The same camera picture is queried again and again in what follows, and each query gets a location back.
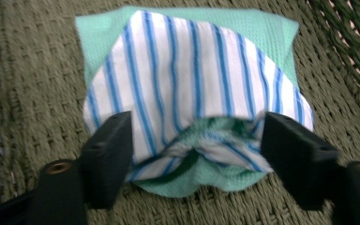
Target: green towel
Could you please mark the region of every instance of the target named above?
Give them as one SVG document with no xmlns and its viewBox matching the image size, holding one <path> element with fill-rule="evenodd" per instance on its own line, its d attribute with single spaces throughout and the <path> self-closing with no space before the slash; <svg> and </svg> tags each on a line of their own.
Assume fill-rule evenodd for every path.
<svg viewBox="0 0 360 225">
<path fill-rule="evenodd" d="M 87 86 L 93 80 L 130 16 L 141 9 L 192 21 L 210 22 L 232 29 L 254 42 L 273 59 L 292 83 L 297 85 L 292 50 L 293 39 L 298 29 L 297 22 L 256 9 L 122 7 L 111 12 L 81 16 L 76 19 Z M 207 128 L 217 130 L 226 128 L 228 134 L 231 134 L 236 127 L 228 128 L 227 125 L 228 123 L 217 119 L 212 127 Z M 179 140 L 183 143 L 192 142 L 195 127 L 201 128 L 201 124 L 192 126 L 179 137 Z M 200 185 L 236 191 L 255 184 L 264 176 L 264 172 L 218 165 L 193 152 L 175 172 L 165 177 L 138 181 L 136 184 L 162 196 L 185 197 L 195 192 Z"/>
</svg>

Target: blue and white striped fabric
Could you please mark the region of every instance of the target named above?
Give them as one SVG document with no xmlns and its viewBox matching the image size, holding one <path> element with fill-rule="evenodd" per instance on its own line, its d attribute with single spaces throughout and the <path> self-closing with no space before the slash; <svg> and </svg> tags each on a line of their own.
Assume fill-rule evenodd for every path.
<svg viewBox="0 0 360 225">
<path fill-rule="evenodd" d="M 172 172 L 192 149 L 173 142 L 195 121 L 233 117 L 253 140 L 205 132 L 195 148 L 219 164 L 271 172 L 260 155 L 264 112 L 312 130 L 312 111 L 283 72 L 248 39 L 208 22 L 138 11 L 90 85 L 83 119 L 94 133 L 113 114 L 132 111 L 135 154 L 128 180 Z"/>
</svg>

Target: fabric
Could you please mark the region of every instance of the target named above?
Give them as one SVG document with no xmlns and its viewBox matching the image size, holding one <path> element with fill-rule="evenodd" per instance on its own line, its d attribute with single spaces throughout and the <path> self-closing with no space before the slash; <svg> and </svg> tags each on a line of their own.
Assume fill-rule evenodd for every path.
<svg viewBox="0 0 360 225">
<path fill-rule="evenodd" d="M 271 172 L 259 153 L 263 113 L 283 113 L 312 129 L 298 89 L 248 39 L 208 22 L 146 11 L 130 18 L 98 70 L 84 121 L 93 133 L 123 111 L 133 119 L 129 181 L 171 173 L 193 149 L 218 165 Z M 217 117 L 230 119 L 176 140 L 195 121 Z M 239 130 L 231 129 L 234 118 L 242 120 Z"/>
<path fill-rule="evenodd" d="M 292 50 L 293 39 L 298 29 L 298 23 L 295 21 L 258 9 L 120 7 L 110 12 L 76 18 L 87 86 L 102 65 L 130 16 L 137 10 L 148 10 L 166 16 L 195 22 L 210 22 L 217 26 L 230 28 L 255 43 L 259 49 L 276 62 L 292 83 L 297 85 Z"/>
<path fill-rule="evenodd" d="M 138 9 L 143 9 L 143 7 L 121 7 L 111 12 L 76 18 L 87 85 L 90 84 L 95 72 L 104 61 L 128 18 Z M 283 68 L 287 77 L 297 86 L 292 51 L 292 42 L 298 27 L 297 22 L 257 9 L 187 8 L 185 10 L 184 8 L 148 8 L 148 10 L 193 21 L 208 21 L 230 27 L 232 30 L 251 39 L 267 53 L 280 68 Z M 201 160 L 194 161 L 192 168 L 203 167 L 199 166 L 199 164 L 203 164 L 206 160 L 201 158 Z M 223 168 L 214 164 L 212 165 L 214 169 L 206 167 L 204 170 L 199 170 L 200 176 L 189 177 L 186 174 L 187 170 L 183 170 L 183 168 L 189 167 L 191 166 L 180 167 L 176 172 L 173 172 L 176 174 L 175 179 L 173 175 L 169 175 L 170 179 L 155 178 L 138 181 L 137 184 L 150 192 L 160 195 L 166 193 L 165 196 L 168 197 L 171 197 L 171 195 L 184 197 L 192 193 L 195 189 L 192 187 L 198 186 L 200 183 L 201 185 L 215 186 L 229 191 L 240 190 L 256 183 L 266 175 L 265 172 L 251 172 L 237 166 Z M 216 172 L 216 175 L 210 175 L 210 170 Z M 218 172 L 225 178 L 225 182 L 217 182 Z M 201 182 L 199 177 L 204 177 L 204 181 Z M 185 183 L 182 179 L 191 179 L 191 181 Z M 189 187 L 189 189 L 185 190 L 183 188 L 183 192 L 174 192 L 181 186 Z"/>
</svg>

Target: wicker surface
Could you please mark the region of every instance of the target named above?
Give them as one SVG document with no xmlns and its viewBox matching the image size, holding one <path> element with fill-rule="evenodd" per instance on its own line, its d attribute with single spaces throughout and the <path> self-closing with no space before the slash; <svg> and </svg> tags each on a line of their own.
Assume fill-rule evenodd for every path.
<svg viewBox="0 0 360 225">
<path fill-rule="evenodd" d="M 0 0 L 0 202 L 33 188 L 45 163 L 78 156 L 87 140 L 82 121 L 83 60 L 74 17 L 137 2 Z M 143 4 L 260 8 L 300 22 L 294 42 L 296 69 L 301 90 L 315 112 L 316 132 L 343 150 L 341 163 L 360 160 L 360 54 L 356 54 L 360 37 L 347 23 L 353 21 L 360 34 L 360 12 L 334 1 L 336 9 L 344 12 L 346 21 L 342 21 L 333 16 L 336 12 L 329 1 L 311 2 L 157 0 Z M 357 1 L 352 3 L 360 7 Z M 350 47 L 336 37 L 338 31 L 352 39 L 347 41 Z M 328 224 L 329 216 L 328 207 L 303 212 L 273 174 L 242 192 L 205 187 L 177 200 L 127 185 L 113 211 L 89 212 L 92 224 Z"/>
</svg>

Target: towel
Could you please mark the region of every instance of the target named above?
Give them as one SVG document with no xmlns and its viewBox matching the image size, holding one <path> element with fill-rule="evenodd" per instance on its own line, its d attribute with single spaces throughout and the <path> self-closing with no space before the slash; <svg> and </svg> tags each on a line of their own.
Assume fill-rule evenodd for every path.
<svg viewBox="0 0 360 225">
<path fill-rule="evenodd" d="M 155 37 L 148 37 L 148 34 L 153 34 Z M 154 44 L 151 45 L 153 43 L 151 40 L 158 43 L 158 46 L 154 47 L 157 50 L 151 50 L 150 47 L 154 46 Z M 205 67 L 196 69 L 197 61 L 186 67 L 179 66 L 179 62 L 186 62 L 190 57 L 188 54 L 192 52 L 184 50 L 181 53 L 182 49 L 185 47 L 192 49 L 198 42 L 202 47 L 199 50 L 194 48 L 191 58 L 200 54 L 200 60 L 203 61 L 201 64 Z M 243 54 L 241 54 L 242 48 L 247 49 Z M 235 54 L 238 61 L 233 58 L 235 52 L 238 52 L 238 55 Z M 229 53 L 227 58 L 221 60 L 225 58 L 223 55 L 226 53 Z M 162 58 L 168 60 L 160 62 L 159 55 L 163 55 L 160 60 Z M 206 60 L 209 57 L 213 57 L 212 59 L 216 57 L 216 60 Z M 159 79 L 156 78 L 155 83 L 165 84 L 166 82 L 166 85 L 155 87 L 155 89 L 153 82 L 147 84 L 148 81 L 154 80 L 153 74 L 158 73 L 154 71 L 154 65 L 157 63 L 154 62 L 154 58 L 160 64 L 167 65 L 167 67 L 156 68 L 157 71 L 167 69 L 163 74 L 172 76 L 172 81 L 165 80 L 162 75 Z M 242 60 L 246 60 L 248 66 L 242 67 Z M 96 77 L 91 77 L 91 80 L 94 80 L 90 82 L 92 85 L 89 86 L 84 109 L 86 125 L 93 133 L 101 122 L 112 113 L 119 113 L 123 110 L 134 111 L 136 154 L 133 161 L 134 167 L 128 180 L 137 181 L 136 184 L 142 188 L 163 196 L 187 196 L 192 194 L 199 185 L 213 185 L 229 191 L 238 190 L 262 178 L 264 172 L 269 172 L 270 168 L 259 155 L 259 136 L 263 130 L 262 123 L 260 123 L 263 118 L 259 118 L 261 112 L 284 113 L 308 128 L 312 128 L 312 115 L 308 104 L 301 97 L 296 86 L 293 86 L 288 77 L 284 76 L 281 69 L 248 39 L 212 23 L 191 22 L 138 11 L 131 16 L 121 36 L 103 61 L 103 66 L 97 70 Z M 282 64 L 284 67 L 289 65 L 287 62 Z M 148 73 L 146 68 L 151 70 L 150 77 L 145 75 Z M 252 75 L 250 75 L 250 71 L 245 71 L 253 68 L 260 72 L 256 72 L 255 69 L 256 71 L 252 71 Z M 85 78 L 88 81 L 87 77 L 90 74 L 86 70 Z M 246 82 L 239 80 L 242 76 L 233 75 L 241 71 L 249 74 L 247 75 L 251 79 L 249 82 L 254 84 L 249 84 L 249 88 L 252 89 L 251 93 L 254 93 L 253 99 L 258 99 L 257 101 L 252 100 L 253 107 L 243 105 L 242 102 L 246 102 L 243 101 L 245 100 L 243 97 L 239 98 L 243 99 L 241 101 L 235 100 L 241 92 L 247 98 L 246 89 L 241 90 L 245 87 Z M 202 80 L 195 79 L 196 82 L 187 82 L 184 78 L 186 77 L 187 80 L 188 76 L 182 75 L 183 77 L 179 79 L 176 73 L 187 75 L 201 73 L 200 79 Z M 208 76 L 207 73 L 216 73 L 217 75 Z M 253 81 L 257 73 L 260 73 L 262 78 L 260 82 Z M 130 80 L 131 83 L 126 87 L 126 83 Z M 193 94 L 185 97 L 185 94 L 189 92 L 190 84 L 195 83 L 199 83 L 200 89 L 205 92 L 198 92 L 198 88 L 195 88 Z M 218 87 L 217 83 L 223 83 L 223 85 Z M 168 89 L 165 86 L 179 88 L 182 97 L 179 98 L 173 94 L 178 92 L 176 90 L 169 95 L 157 92 L 157 90 Z M 148 94 L 141 94 L 142 92 L 156 92 L 156 94 L 149 97 Z M 237 97 L 229 97 L 228 93 L 231 92 Z M 162 96 L 172 96 L 172 98 L 167 98 L 166 101 L 161 100 L 163 107 L 161 106 L 161 111 L 159 111 L 159 98 Z M 152 97 L 156 99 L 157 107 L 148 104 L 148 102 L 154 101 Z M 295 99 L 295 101 L 287 103 L 286 99 Z M 183 111 L 179 110 L 179 107 L 175 108 L 178 105 L 176 100 L 181 101 L 182 104 L 186 103 Z M 200 106 L 198 109 L 198 100 L 207 102 L 205 107 Z M 122 106 L 121 109 L 119 105 L 123 105 L 124 101 L 126 102 L 125 106 Z M 166 111 L 163 113 L 162 109 L 169 108 L 172 109 L 172 113 Z M 165 117 L 162 116 L 164 114 L 167 115 L 167 118 L 172 118 L 172 122 L 165 121 L 162 118 Z M 154 115 L 160 115 L 163 119 L 160 121 L 160 125 L 159 118 Z"/>
<path fill-rule="evenodd" d="M 89 86 L 129 18 L 137 10 L 148 10 L 166 16 L 195 22 L 210 22 L 230 28 L 256 44 L 284 71 L 289 80 L 297 85 L 292 49 L 293 39 L 298 30 L 298 23 L 295 21 L 258 9 L 128 6 L 97 15 L 76 17 L 75 23 L 81 40 L 86 86 Z"/>
</svg>

